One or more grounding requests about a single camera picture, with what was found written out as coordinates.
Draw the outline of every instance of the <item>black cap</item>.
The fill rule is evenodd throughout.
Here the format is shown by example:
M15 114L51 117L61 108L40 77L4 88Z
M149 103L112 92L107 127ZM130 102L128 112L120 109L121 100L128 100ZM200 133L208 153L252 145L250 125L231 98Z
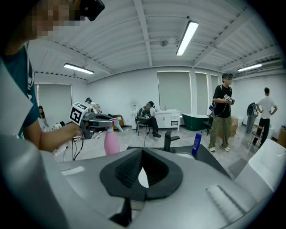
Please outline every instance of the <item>black cap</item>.
M154 103L152 101L148 102L152 107L154 106Z
M233 75L230 73L230 72L228 72L228 73L224 73L223 75L222 75L222 78L223 79L232 79L233 78Z

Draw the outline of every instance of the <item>blue bottle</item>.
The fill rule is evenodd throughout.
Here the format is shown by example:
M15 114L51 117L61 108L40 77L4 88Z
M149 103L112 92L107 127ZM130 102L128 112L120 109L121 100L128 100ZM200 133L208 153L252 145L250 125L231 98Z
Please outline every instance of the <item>blue bottle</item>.
M195 138L195 141L193 143L192 154L197 154L198 148L200 147L201 139L202 139L202 135L196 134L196 138Z

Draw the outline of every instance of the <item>gray floor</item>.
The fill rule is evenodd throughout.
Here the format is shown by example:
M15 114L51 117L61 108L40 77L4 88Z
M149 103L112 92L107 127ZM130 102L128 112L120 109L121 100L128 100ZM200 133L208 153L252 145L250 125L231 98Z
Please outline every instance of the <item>gray floor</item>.
M164 134L168 129L160 129L159 133L162 135L161 138L155 138L151 134L146 135L145 128L140 129L140 136L138 136L136 130L132 130L130 127L126 127L123 130L124 132L116 132L120 142L121 151L126 150L128 146L143 147L145 139L146 139L145 147L163 147ZM172 130L172 136L180 136L179 140L176 140L171 143L171 147L193 145L196 133L201 133L201 131L189 131L185 127L180 127L179 132L175 128L169 130ZM226 152L224 149L220 148L222 139L218 137L215 147L216 151L212 153L214 157L218 160L218 162L223 166L223 168L229 173L231 178L235 178L237 176L237 173L239 172L230 171L228 167L232 166L237 161L242 161L241 159L243 159L243 161L248 161L254 154L254 147L252 145L249 148L247 148L247 144L250 141L251 135L246 134L245 130L246 128L244 126L239 127L236 132L236 135L230 137L229 147L231 148L231 150L229 152ZM83 149L78 155L77 160L79 160L80 158L81 160L83 160L83 159L105 156L104 152L105 134L106 132L98 134L100 136L99 139L85 140ZM204 147L208 148L209 142L210 142L210 135L206 136L206 131L203 131L201 144L203 144ZM78 151L80 147L81 147L81 142L77 143ZM71 142L68 142L68 144L65 144L62 147L60 147L58 151L54 153L54 156L56 161L63 161L63 158L64 161L71 161L72 160Z

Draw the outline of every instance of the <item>khaki cargo pants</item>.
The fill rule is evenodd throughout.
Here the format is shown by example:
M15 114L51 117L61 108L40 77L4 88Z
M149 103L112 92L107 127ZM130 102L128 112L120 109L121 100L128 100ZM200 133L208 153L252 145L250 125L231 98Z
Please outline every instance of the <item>khaki cargo pants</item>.
M223 129L222 147L226 148L228 146L228 138L231 134L231 116L229 116L228 118L221 118L221 117L213 118L209 148L215 147L216 138L221 128Z

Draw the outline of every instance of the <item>black chair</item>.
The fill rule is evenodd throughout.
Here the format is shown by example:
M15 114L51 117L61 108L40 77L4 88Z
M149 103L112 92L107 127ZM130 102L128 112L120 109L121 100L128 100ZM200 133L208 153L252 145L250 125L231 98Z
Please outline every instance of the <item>black chair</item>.
M207 131L206 131L206 136L208 136L208 134L209 134L209 131L211 130L211 126L212 126L212 124L213 124L213 117L209 117L209 120L208 121L206 121L206 122L203 122L204 124L205 124L205 126L206 126L206 128L207 128Z
M138 132L138 136L139 136L139 127L146 127L146 130L147 130L147 127L149 127L149 133L151 133L150 126L140 123L140 120L137 117L135 118L135 124L136 124L136 132Z

